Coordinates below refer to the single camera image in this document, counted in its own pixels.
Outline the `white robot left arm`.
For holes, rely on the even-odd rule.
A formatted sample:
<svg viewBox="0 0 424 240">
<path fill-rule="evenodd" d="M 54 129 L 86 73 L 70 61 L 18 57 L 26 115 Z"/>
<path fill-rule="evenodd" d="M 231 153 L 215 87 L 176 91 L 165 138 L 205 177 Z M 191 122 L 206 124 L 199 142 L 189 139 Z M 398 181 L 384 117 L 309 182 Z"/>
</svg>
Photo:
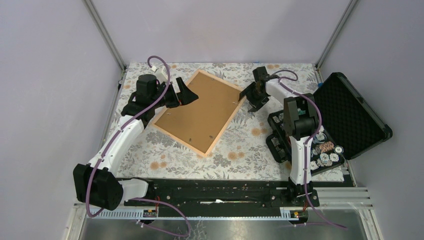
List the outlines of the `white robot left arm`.
<svg viewBox="0 0 424 240">
<path fill-rule="evenodd" d="M 138 77 L 135 91 L 123 107 L 117 126 L 87 164 L 77 164 L 73 169 L 76 198 L 79 202 L 113 211 L 120 204 L 137 199 L 148 206 L 155 200 L 155 192 L 147 180 L 130 178 L 118 180 L 116 173 L 121 161 L 136 138 L 145 130 L 156 114 L 156 109 L 176 108 L 199 99 L 182 78 L 176 78 L 179 92 L 162 70 L 152 68 L 152 74 Z"/>
</svg>

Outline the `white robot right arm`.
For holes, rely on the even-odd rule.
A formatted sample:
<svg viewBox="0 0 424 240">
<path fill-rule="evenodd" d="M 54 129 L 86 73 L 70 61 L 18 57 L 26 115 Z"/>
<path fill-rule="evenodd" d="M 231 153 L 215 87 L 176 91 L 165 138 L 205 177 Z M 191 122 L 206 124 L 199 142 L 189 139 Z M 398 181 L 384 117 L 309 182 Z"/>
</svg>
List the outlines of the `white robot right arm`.
<svg viewBox="0 0 424 240">
<path fill-rule="evenodd" d="M 289 88 L 283 80 L 297 81 L 286 76 L 269 74 L 266 67 L 252 71 L 254 81 L 240 94 L 239 100 L 246 98 L 249 112 L 257 112 L 273 97 L 283 105 L 282 126 L 291 144 L 290 182 L 305 186 L 312 180 L 310 169 L 313 137 L 322 125 L 321 113 L 312 94 L 302 94 Z"/>
</svg>

